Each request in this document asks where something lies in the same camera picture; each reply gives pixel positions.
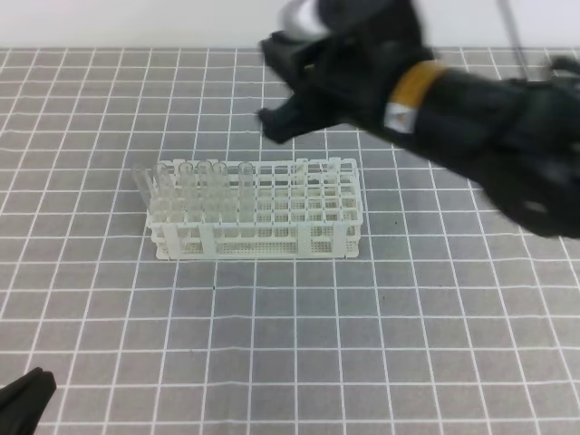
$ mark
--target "clear test tube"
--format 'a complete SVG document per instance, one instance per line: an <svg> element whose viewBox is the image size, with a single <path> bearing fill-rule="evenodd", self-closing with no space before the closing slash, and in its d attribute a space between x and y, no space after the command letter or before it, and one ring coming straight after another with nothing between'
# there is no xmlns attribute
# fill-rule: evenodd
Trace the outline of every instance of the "clear test tube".
<svg viewBox="0 0 580 435"><path fill-rule="evenodd" d="M254 221L254 166L243 161L237 167L239 188L239 220Z"/></svg>
<svg viewBox="0 0 580 435"><path fill-rule="evenodd" d="M216 194L214 170L210 161L198 163L199 193L203 203L206 222L219 221L219 198Z"/></svg>
<svg viewBox="0 0 580 435"><path fill-rule="evenodd" d="M214 176L216 177L221 220L224 223L236 223L236 203L229 187L229 175L227 174L227 164L225 162L220 161L214 164ZM237 236L237 228L226 229L224 235L226 237Z"/></svg>
<svg viewBox="0 0 580 435"><path fill-rule="evenodd" d="M198 183L195 179L193 164L184 161L179 165L179 181L188 221L199 222L201 220L201 204L199 203Z"/></svg>
<svg viewBox="0 0 580 435"><path fill-rule="evenodd" d="M137 188L139 189L139 193L143 198L147 210L153 214L155 208L154 201L157 199L158 195L150 177L150 170L141 165L136 165L130 170L130 172L135 180L135 184L137 184Z"/></svg>
<svg viewBox="0 0 580 435"><path fill-rule="evenodd" d="M170 222L179 222L182 219L181 207L177 201L173 179L169 173L168 166L163 162L159 162L155 166L154 177L159 190L160 207L161 205L163 206Z"/></svg>

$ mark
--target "test tube rack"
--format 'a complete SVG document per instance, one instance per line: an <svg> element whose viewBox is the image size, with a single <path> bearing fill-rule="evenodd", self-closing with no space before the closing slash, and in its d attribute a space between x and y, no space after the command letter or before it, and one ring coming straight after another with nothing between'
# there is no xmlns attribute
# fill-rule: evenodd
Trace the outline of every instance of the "test tube rack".
<svg viewBox="0 0 580 435"><path fill-rule="evenodd" d="M165 181L152 176L155 169L140 183L136 177L141 193L150 190L146 225L158 259L359 255L363 202L354 159L159 164ZM225 183L216 173L206 178L208 164L225 168Z"/></svg>

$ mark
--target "gray grid surface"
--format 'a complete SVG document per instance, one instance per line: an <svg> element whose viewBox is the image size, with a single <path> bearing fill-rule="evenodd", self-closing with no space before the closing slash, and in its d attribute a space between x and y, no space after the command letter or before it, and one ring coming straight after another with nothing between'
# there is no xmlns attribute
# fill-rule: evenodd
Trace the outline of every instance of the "gray grid surface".
<svg viewBox="0 0 580 435"><path fill-rule="evenodd" d="M505 50L441 56L517 74ZM39 434L580 433L579 244L348 126L261 139L286 91L255 51L0 64L0 384L54 372ZM129 168L192 156L358 160L360 257L157 261Z"/></svg>

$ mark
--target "black cable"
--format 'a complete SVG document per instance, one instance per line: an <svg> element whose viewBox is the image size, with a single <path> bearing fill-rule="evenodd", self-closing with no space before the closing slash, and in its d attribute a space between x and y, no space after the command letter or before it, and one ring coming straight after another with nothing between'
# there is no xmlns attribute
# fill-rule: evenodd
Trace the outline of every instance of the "black cable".
<svg viewBox="0 0 580 435"><path fill-rule="evenodd" d="M507 29L507 35L509 42L511 43L512 49L516 53L517 61L519 63L519 70L522 77L529 80L529 70L527 69L526 56L524 55L524 50L522 49L522 43L519 39L519 33L517 31L516 19L514 18L513 10L509 4L509 0L498 0L498 8L501 13L501 17L504 20L504 25Z"/></svg>

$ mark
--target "orange band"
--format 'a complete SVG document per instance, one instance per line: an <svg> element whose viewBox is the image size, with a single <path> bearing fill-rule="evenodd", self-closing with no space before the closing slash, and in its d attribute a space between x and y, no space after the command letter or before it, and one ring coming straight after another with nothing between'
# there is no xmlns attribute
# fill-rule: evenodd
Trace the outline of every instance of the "orange band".
<svg viewBox="0 0 580 435"><path fill-rule="evenodd" d="M435 61L417 63L399 80L389 102L418 109L427 91L446 67Z"/></svg>

